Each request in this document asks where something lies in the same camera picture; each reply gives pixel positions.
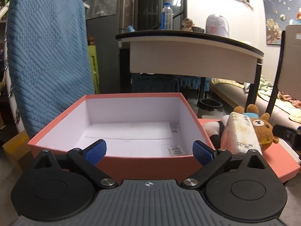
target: blue quilted blanket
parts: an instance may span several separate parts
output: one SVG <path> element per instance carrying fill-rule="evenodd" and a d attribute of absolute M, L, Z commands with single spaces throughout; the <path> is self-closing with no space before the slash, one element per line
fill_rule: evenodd
<path fill-rule="evenodd" d="M 29 137 L 94 93 L 82 0 L 10 0 L 7 42 L 13 92 Z"/>

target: blue gripper pad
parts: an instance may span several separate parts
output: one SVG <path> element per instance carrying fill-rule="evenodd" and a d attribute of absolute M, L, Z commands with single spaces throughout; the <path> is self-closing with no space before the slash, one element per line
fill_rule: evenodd
<path fill-rule="evenodd" d="M 207 163 L 212 161 L 217 155 L 214 149 L 211 149 L 208 145 L 204 144 L 200 140 L 196 140 L 193 143 L 192 153 L 202 166 L 205 166 Z"/>
<path fill-rule="evenodd" d="M 94 166 L 106 155 L 106 141 L 99 139 L 83 150 L 84 158 Z"/>

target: brown plush toy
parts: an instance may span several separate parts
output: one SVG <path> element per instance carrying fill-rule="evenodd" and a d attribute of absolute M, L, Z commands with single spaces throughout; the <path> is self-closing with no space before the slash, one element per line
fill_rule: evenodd
<path fill-rule="evenodd" d="M 248 107 L 246 108 L 246 113 L 244 113 L 243 107 L 237 106 L 234 109 L 234 112 L 250 117 L 262 151 L 270 147 L 273 142 L 279 142 L 279 138 L 273 135 L 272 125 L 268 123 L 270 119 L 269 113 L 264 113 L 259 118 L 259 110 L 256 105 L 248 105 Z"/>
<path fill-rule="evenodd" d="M 183 31 L 192 31 L 192 26 L 194 25 L 195 24 L 189 18 L 186 18 L 182 21 Z"/>

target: metal screw cap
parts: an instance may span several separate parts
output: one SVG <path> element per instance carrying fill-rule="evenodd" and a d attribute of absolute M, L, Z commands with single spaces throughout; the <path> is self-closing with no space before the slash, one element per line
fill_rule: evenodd
<path fill-rule="evenodd" d="M 198 183 L 199 181 L 194 178 L 186 178 L 183 181 L 183 184 L 185 184 L 186 186 L 196 186 Z"/>
<path fill-rule="evenodd" d="M 104 186 L 112 186 L 115 184 L 115 180 L 112 178 L 104 178 L 100 181 L 100 183 Z"/>

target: stuffed toy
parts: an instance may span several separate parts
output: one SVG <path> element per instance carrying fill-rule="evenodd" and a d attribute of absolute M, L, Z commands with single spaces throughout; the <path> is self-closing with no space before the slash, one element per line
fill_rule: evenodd
<path fill-rule="evenodd" d="M 182 21 L 183 31 L 192 31 L 192 26 L 194 25 L 195 24 L 189 18 L 186 18 Z"/>
<path fill-rule="evenodd" d="M 243 107 L 237 106 L 234 109 L 234 112 L 237 112 L 242 115 L 246 115 L 251 119 L 251 122 L 253 124 L 262 151 L 270 147 L 273 142 L 274 143 L 279 142 L 279 138 L 273 135 L 272 125 L 268 123 L 270 119 L 269 113 L 264 113 L 261 117 L 259 117 L 258 116 L 259 110 L 256 105 L 248 105 L 246 109 L 246 113 L 244 113 Z M 222 117 L 222 119 L 218 122 L 216 121 L 207 122 L 203 125 L 203 128 L 207 132 L 211 142 L 213 143 L 216 149 L 220 148 L 222 133 L 224 131 L 225 125 L 228 122 L 228 119 L 229 119 L 229 115 L 226 115 Z"/>
<path fill-rule="evenodd" d="M 201 27 L 195 26 L 191 19 L 186 18 L 182 21 L 183 31 L 194 31 L 198 33 L 205 33 L 205 30 Z"/>

